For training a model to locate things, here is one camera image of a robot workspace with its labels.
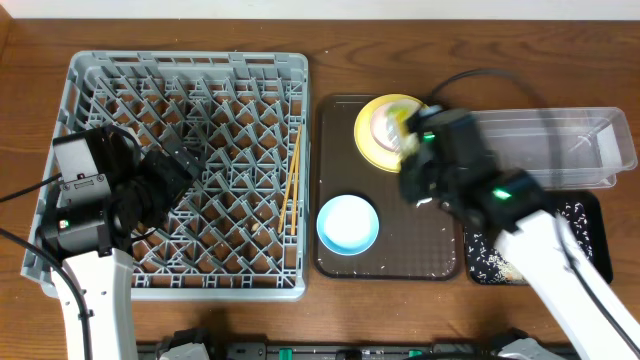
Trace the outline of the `light blue bowl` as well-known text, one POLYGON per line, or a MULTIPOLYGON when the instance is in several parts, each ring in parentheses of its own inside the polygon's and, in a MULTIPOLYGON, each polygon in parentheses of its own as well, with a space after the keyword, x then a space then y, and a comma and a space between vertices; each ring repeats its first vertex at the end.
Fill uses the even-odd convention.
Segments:
POLYGON ((328 200, 316 219, 320 242, 341 256, 367 251, 376 241, 380 221, 373 205, 356 195, 340 195, 328 200))

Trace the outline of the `wooden chopstick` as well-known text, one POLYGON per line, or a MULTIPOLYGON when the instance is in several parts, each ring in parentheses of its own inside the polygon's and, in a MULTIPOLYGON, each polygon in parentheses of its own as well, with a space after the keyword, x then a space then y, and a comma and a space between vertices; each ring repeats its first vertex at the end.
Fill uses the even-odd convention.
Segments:
POLYGON ((291 158, 291 163, 289 165, 289 172, 287 175, 287 182, 286 182, 286 187, 285 187, 285 193, 284 193, 284 199, 283 199, 283 203, 282 203, 282 207, 280 210, 280 219, 279 219, 279 224, 278 224, 278 233, 282 233, 283 229, 284 229, 284 223, 285 223, 285 218, 286 218, 286 211, 287 211, 287 202, 289 199, 289 195, 290 195, 290 189, 291 189, 291 185, 293 182, 293 177, 294 177, 294 173, 295 173, 295 169, 298 163, 298 153, 299 153, 299 148, 300 148, 300 132, 302 130, 302 124, 298 125, 297 128, 297 136, 296 136, 296 141, 295 141, 295 145, 294 145, 294 152, 291 158))
POLYGON ((296 235, 297 228, 297 214, 298 214, 298 179, 299 179, 299 168, 300 168, 300 160, 301 159, 301 150, 298 150, 296 156, 296 163, 294 166, 294 174, 293 174, 293 206, 292 206, 292 216, 291 216, 291 236, 296 235))

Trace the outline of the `green orange snack wrapper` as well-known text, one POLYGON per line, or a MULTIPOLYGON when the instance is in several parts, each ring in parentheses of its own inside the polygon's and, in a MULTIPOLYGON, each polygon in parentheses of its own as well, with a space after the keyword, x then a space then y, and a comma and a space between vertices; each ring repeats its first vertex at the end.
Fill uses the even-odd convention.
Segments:
POLYGON ((417 147, 417 136, 410 131, 408 123, 419 114, 420 109, 420 105, 396 102, 385 112, 387 138, 399 154, 409 154, 417 147))

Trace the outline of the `white napkin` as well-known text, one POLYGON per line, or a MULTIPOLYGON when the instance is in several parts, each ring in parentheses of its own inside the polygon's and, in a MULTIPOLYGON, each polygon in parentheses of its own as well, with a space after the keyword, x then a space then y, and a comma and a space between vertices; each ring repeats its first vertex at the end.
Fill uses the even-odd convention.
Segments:
POLYGON ((415 207, 419 208, 420 206, 426 205, 432 201, 433 201, 432 193, 421 194, 417 197, 417 200, 415 201, 415 207))

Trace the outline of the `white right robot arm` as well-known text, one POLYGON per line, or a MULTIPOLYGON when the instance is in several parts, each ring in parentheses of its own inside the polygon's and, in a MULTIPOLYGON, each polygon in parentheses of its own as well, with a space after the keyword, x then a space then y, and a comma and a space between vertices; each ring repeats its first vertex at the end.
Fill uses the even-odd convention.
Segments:
POLYGON ((548 193, 525 170, 499 167, 470 112, 392 106, 387 119, 406 201, 437 200, 492 239, 581 358, 638 358, 638 322, 587 259, 548 193))

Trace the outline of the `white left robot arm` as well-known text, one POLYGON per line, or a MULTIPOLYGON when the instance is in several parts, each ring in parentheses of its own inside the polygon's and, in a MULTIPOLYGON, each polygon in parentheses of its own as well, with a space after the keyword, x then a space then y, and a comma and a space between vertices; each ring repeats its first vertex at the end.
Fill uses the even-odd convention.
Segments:
POLYGON ((175 137, 144 151, 108 125, 57 137, 60 172, 36 231, 52 257, 71 359, 135 359, 134 231, 157 230, 204 169, 175 137))

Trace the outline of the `grey plastic dishwasher rack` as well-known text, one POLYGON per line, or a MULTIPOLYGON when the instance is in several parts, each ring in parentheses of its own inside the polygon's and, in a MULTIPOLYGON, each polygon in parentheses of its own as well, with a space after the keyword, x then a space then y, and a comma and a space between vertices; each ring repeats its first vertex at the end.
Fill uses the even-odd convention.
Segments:
MULTIPOLYGON (((305 291, 307 59, 295 53, 81 51, 69 66, 53 140, 108 125, 148 151, 171 126, 204 169, 157 230, 134 231, 131 296, 145 301, 295 301, 305 291), (298 125, 293 182, 278 233, 298 125)), ((60 179, 52 145, 22 273, 57 294, 36 231, 60 179)))

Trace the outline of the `black food waste tray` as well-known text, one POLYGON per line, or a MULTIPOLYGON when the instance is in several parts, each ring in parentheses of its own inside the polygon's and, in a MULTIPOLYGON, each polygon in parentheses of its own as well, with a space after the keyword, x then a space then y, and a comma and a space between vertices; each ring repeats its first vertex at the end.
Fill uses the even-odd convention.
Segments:
MULTIPOLYGON (((597 197, 589 191, 554 191, 550 196, 588 260, 610 284, 613 268, 597 197)), ((527 285, 522 275, 501 257, 482 233, 465 228, 464 245, 467 275, 473 282, 479 285, 527 285)))

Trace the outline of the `clear plastic waste bin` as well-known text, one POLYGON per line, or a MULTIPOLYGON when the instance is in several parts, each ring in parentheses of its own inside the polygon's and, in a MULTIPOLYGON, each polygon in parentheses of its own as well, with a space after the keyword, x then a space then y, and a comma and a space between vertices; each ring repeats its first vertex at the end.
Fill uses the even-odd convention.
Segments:
POLYGON ((504 169, 521 168, 547 189, 597 189, 634 169, 637 155, 616 107, 475 111, 504 169))

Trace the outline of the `pink small plate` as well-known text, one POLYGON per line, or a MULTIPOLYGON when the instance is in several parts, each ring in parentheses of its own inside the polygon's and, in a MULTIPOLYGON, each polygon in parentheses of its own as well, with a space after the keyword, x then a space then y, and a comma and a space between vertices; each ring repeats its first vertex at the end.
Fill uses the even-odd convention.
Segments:
POLYGON ((371 116, 370 130, 373 139, 384 149, 398 152, 401 140, 397 124, 413 115, 418 108, 418 103, 406 99, 378 107, 371 116))

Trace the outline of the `yellow plate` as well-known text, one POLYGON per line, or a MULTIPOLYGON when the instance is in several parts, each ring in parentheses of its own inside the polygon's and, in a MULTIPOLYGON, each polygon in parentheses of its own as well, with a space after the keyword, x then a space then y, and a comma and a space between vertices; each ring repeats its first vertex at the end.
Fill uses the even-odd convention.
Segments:
POLYGON ((368 102, 358 113, 354 124, 354 139, 361 155, 378 169, 392 173, 400 170, 401 154, 384 149, 373 139, 370 130, 371 116, 381 105, 403 99, 418 103, 420 110, 428 109, 423 102, 409 95, 383 95, 368 102))

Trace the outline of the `dark brown serving tray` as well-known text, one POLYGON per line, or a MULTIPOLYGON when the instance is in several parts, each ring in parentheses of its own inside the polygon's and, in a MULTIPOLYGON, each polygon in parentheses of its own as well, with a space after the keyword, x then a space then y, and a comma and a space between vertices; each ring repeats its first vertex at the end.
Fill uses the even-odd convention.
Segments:
POLYGON ((459 227, 430 202, 405 202, 394 173, 370 164, 358 151, 354 124, 372 95, 330 95, 319 106, 315 160, 317 208, 339 195, 372 204, 380 229, 372 246, 355 256, 330 251, 314 239, 314 263, 330 278, 446 281, 462 267, 459 227))

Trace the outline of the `rice and food scraps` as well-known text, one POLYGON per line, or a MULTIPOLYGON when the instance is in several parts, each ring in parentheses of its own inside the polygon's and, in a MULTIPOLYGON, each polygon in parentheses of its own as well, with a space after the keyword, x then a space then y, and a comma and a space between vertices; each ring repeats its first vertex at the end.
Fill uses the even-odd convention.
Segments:
MULTIPOLYGON (((589 261, 594 260, 592 223, 583 203, 562 201, 560 214, 567 220, 576 241, 589 261)), ((526 285, 524 277, 495 250, 480 232, 464 230, 468 274, 481 285, 526 285)))

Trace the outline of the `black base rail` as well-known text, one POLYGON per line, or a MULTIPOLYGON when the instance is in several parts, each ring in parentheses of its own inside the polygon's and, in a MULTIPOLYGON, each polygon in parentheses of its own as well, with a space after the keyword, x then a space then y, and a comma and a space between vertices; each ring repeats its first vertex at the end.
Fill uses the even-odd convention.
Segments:
POLYGON ((439 353, 469 353, 476 355, 480 351, 472 344, 428 344, 428 345, 301 345, 269 344, 258 342, 236 342, 210 348, 213 359, 235 360, 390 360, 405 359, 410 356, 439 353))

